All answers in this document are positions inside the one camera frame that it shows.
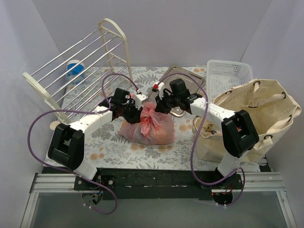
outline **plastic basket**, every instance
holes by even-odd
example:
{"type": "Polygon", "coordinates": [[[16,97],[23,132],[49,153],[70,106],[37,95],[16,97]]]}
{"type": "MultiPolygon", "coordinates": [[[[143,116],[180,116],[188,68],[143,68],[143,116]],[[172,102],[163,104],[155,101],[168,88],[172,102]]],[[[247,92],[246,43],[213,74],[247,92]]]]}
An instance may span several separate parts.
{"type": "Polygon", "coordinates": [[[253,79],[249,64],[209,60],[207,63],[207,94],[210,101],[232,87],[245,84],[253,79]]]}

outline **metal tray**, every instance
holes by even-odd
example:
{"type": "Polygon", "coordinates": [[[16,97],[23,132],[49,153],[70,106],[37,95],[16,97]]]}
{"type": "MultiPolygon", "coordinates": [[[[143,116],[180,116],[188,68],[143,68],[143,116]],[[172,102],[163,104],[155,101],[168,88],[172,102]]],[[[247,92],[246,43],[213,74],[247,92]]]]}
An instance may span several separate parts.
{"type": "MultiPolygon", "coordinates": [[[[188,70],[186,70],[184,68],[181,68],[179,66],[172,66],[172,67],[170,67],[161,78],[163,78],[163,77],[165,77],[167,75],[170,75],[170,74],[178,74],[178,73],[184,73],[186,75],[192,76],[193,78],[195,78],[197,80],[197,82],[202,87],[206,83],[206,80],[203,78],[203,76],[197,75],[197,74],[195,74],[195,73],[193,73],[191,71],[188,71],[188,70]]],[[[187,88],[190,90],[191,94],[198,92],[199,87],[191,79],[189,79],[188,77],[186,77],[184,75],[173,75],[171,77],[166,78],[163,81],[163,83],[165,84],[166,88],[170,89],[169,83],[171,81],[173,81],[174,79],[177,79],[177,78],[181,78],[181,79],[183,79],[185,81],[185,84],[186,84],[187,88]]],[[[155,102],[155,97],[156,97],[156,93],[154,93],[152,91],[148,94],[149,101],[155,102]]],[[[174,115],[174,116],[177,116],[177,117],[182,117],[182,116],[185,115],[185,111],[181,110],[179,107],[173,108],[170,113],[172,115],[174,115]]]]}

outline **gray floor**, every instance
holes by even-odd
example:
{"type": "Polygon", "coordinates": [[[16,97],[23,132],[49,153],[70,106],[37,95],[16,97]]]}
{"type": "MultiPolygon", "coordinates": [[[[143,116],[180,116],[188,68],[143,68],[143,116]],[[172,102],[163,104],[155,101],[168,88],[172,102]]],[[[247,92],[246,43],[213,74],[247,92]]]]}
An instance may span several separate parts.
{"type": "MultiPolygon", "coordinates": [[[[99,204],[110,209],[113,201],[99,204]]],[[[104,216],[83,206],[80,193],[40,193],[32,228],[285,228],[275,192],[245,192],[227,209],[196,199],[125,199],[104,216]]]]}

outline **wall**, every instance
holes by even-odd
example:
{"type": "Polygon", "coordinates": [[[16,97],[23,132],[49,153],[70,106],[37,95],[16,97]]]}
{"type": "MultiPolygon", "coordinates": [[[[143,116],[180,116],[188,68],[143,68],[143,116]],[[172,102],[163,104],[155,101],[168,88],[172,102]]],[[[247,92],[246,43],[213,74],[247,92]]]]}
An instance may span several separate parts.
{"type": "MultiPolygon", "coordinates": [[[[273,0],[256,30],[242,62],[249,63],[257,78],[277,79],[304,107],[304,1],[273,0]]],[[[298,227],[304,227],[304,114],[267,154],[282,175],[298,227]]]]}
{"type": "MultiPolygon", "coordinates": [[[[0,0],[0,227],[19,227],[36,172],[42,165],[27,148],[27,131],[36,116],[49,110],[21,73],[33,72],[58,54],[31,0],[0,0]]],[[[45,157],[52,116],[38,123],[32,146],[45,157]]]]}
{"type": "Polygon", "coordinates": [[[33,2],[61,52],[110,18],[127,35],[132,66],[194,66],[239,61],[271,0],[33,2]]]}

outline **plastic bag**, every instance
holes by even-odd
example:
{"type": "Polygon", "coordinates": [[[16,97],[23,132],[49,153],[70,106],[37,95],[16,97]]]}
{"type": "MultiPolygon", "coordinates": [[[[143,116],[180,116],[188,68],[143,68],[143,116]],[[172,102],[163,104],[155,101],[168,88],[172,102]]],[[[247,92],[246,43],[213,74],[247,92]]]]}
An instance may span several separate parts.
{"type": "Polygon", "coordinates": [[[133,143],[146,145],[164,145],[174,142],[174,122],[170,114],[155,112],[156,104],[145,103],[141,113],[141,122],[124,122],[118,132],[133,143]]]}

